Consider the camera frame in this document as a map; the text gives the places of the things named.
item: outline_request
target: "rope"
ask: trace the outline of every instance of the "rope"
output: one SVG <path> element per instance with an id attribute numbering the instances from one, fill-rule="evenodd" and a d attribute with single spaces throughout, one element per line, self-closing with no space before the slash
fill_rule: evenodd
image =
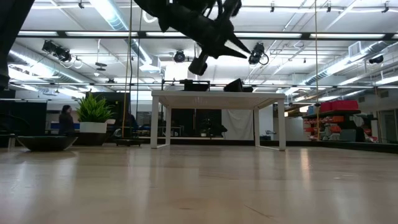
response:
<path id="1" fill-rule="evenodd" d="M 123 104 L 123 121 L 122 121 L 122 138 L 124 138 L 124 121 L 126 119 L 126 100 L 127 100 L 127 76 L 129 74 L 129 63 L 131 55 L 131 30 L 132 30 L 132 0 L 130 0 L 130 21 L 129 21 L 129 46 L 127 47 L 127 66 L 126 66 L 126 81 L 124 82 L 124 104 Z"/>
<path id="2" fill-rule="evenodd" d="M 318 96 L 318 18 L 317 18 L 317 0 L 315 0 L 315 60 L 316 60 L 316 67 L 317 67 L 317 104 L 319 104 L 319 96 Z M 320 129 L 319 129 L 319 108 L 317 108 L 317 141 L 320 140 Z"/>

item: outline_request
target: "light wood floor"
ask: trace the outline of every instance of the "light wood floor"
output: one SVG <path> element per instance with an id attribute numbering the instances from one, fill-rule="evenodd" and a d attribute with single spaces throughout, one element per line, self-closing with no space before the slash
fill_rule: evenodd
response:
<path id="1" fill-rule="evenodd" d="M 396 224 L 398 155 L 326 148 L 0 151 L 0 223 Z"/>

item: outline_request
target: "person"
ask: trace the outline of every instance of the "person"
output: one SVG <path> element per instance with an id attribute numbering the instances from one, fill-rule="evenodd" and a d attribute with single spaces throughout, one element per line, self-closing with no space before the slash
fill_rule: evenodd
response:
<path id="1" fill-rule="evenodd" d="M 72 107 L 69 105 L 64 105 L 62 107 L 61 114 L 59 116 L 60 130 L 58 134 L 74 133 L 75 127 L 73 125 L 73 118 L 70 115 L 72 112 Z"/>

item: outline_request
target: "ceiling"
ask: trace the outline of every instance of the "ceiling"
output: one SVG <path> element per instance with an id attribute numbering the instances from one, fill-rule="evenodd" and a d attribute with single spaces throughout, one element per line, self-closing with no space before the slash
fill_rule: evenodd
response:
<path id="1" fill-rule="evenodd" d="M 89 1 L 83 1 L 86 7 L 80 9 L 77 4 L 80 0 L 36 0 L 34 8 L 30 11 L 22 30 L 111 30 L 108 23 L 101 17 L 98 11 L 90 7 Z M 123 14 L 124 20 L 129 20 L 129 0 L 115 0 Z M 268 0 L 243 0 L 244 7 L 240 13 L 232 19 L 235 31 L 248 32 L 315 32 L 315 14 L 303 13 L 313 7 L 314 0 L 275 0 L 275 10 L 270 12 L 272 1 Z M 300 11 L 298 8 L 305 2 Z M 320 6 L 327 6 L 328 1 L 317 1 Z M 344 15 L 341 11 L 354 3 L 353 11 Z M 398 0 L 389 1 L 390 11 L 381 13 L 385 1 L 353 1 L 332 0 L 331 6 L 339 11 L 319 12 L 317 14 L 318 32 L 397 32 L 396 18 Z M 41 6 L 71 6 L 66 9 L 38 9 Z M 378 10 L 377 12 L 359 13 L 359 11 Z M 157 22 L 148 23 L 141 18 L 141 10 L 138 7 L 132 9 L 133 30 L 160 30 Z M 96 39 L 52 39 L 84 62 L 79 69 L 72 66 L 77 72 L 95 82 L 105 82 L 109 78 L 115 78 L 118 83 L 124 83 L 126 71 L 128 79 L 132 74 L 132 82 L 153 83 L 160 82 L 160 73 L 146 73 L 139 71 L 137 60 L 133 62 L 132 72 L 127 67 L 127 44 L 122 39 L 103 39 L 100 42 L 99 54 L 98 40 Z M 188 74 L 188 78 L 197 80 L 209 80 L 212 83 L 229 83 L 240 78 L 246 84 L 299 84 L 300 77 L 305 77 L 317 69 L 316 54 L 318 54 L 318 68 L 330 63 L 341 55 L 347 53 L 348 47 L 356 41 L 293 41 L 293 40 L 243 40 L 243 43 L 253 49 L 256 43 L 262 42 L 269 49 L 269 64 L 266 66 L 249 66 L 248 61 L 240 58 L 220 57 L 218 60 L 209 59 L 209 67 L 205 74 L 196 77 Z M 42 54 L 44 39 L 41 38 L 17 38 L 16 43 L 28 49 Z M 188 39 L 141 39 L 140 45 L 151 55 L 158 56 L 162 67 L 173 64 L 171 55 L 176 50 L 183 50 L 185 55 L 193 57 L 195 43 Z M 95 62 L 108 64 L 105 72 L 98 77 L 94 75 Z M 396 52 L 388 52 L 385 63 L 394 61 L 398 56 Z M 367 69 L 375 69 L 380 64 L 368 65 Z M 358 75 L 364 71 L 364 63 L 345 69 L 333 75 L 343 77 L 344 80 Z M 337 85 L 333 78 L 326 78 L 322 85 Z M 122 90 L 122 86 L 113 86 L 113 90 Z M 277 88 L 259 88 L 257 91 L 276 91 Z"/>

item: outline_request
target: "storage shelf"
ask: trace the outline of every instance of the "storage shelf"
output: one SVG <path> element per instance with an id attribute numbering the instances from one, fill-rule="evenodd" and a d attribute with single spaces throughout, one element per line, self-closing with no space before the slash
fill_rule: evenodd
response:
<path id="1" fill-rule="evenodd" d="M 320 118 L 324 118 L 326 116 L 343 116 L 343 115 L 352 115 L 352 114 L 359 114 L 361 113 L 360 110 L 339 110 L 339 111 L 327 111 L 327 112 L 322 112 L 319 113 Z M 303 116 L 303 118 L 317 118 L 317 114 L 311 114 L 307 116 Z"/>

